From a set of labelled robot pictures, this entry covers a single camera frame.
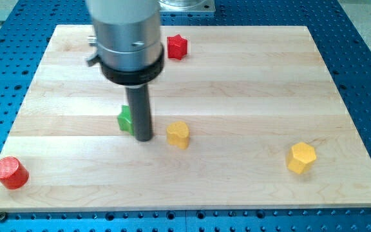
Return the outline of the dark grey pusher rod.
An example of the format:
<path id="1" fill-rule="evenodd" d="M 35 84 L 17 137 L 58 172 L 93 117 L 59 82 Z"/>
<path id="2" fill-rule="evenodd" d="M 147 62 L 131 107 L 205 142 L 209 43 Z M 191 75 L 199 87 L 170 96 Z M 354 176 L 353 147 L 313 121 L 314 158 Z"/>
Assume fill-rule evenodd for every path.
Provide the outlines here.
<path id="1" fill-rule="evenodd" d="M 148 85 L 143 84 L 138 88 L 126 88 L 126 95 L 134 136 L 140 142 L 147 142 L 153 137 Z"/>

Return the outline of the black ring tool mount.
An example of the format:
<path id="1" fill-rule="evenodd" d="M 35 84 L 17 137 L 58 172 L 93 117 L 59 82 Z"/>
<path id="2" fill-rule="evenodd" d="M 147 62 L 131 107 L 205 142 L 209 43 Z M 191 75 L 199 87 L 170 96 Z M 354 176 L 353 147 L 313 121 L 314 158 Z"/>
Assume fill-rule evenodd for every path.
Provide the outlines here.
<path id="1" fill-rule="evenodd" d="M 151 65 L 135 72 L 123 72 L 111 68 L 102 60 L 99 61 L 102 74 L 109 81 L 123 86 L 138 86 L 147 84 L 157 78 L 164 69 L 164 47 L 160 46 L 162 51 L 158 59 Z"/>

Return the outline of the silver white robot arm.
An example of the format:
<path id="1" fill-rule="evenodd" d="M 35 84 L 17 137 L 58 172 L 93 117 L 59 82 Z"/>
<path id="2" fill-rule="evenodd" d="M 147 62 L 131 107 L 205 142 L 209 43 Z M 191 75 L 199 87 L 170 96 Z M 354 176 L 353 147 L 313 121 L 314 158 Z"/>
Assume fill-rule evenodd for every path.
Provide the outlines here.
<path id="1" fill-rule="evenodd" d="M 153 0 L 87 0 L 95 37 L 88 66 L 99 64 L 111 82 L 125 87 L 140 142 L 153 137 L 148 83 L 164 68 L 160 4 Z"/>

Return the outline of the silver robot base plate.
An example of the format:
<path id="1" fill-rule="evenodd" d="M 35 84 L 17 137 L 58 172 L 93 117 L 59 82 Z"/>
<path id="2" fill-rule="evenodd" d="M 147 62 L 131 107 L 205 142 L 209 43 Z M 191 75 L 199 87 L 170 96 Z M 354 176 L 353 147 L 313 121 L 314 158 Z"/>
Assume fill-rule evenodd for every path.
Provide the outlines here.
<path id="1" fill-rule="evenodd" d="M 158 0 L 161 12 L 214 13 L 215 0 Z"/>

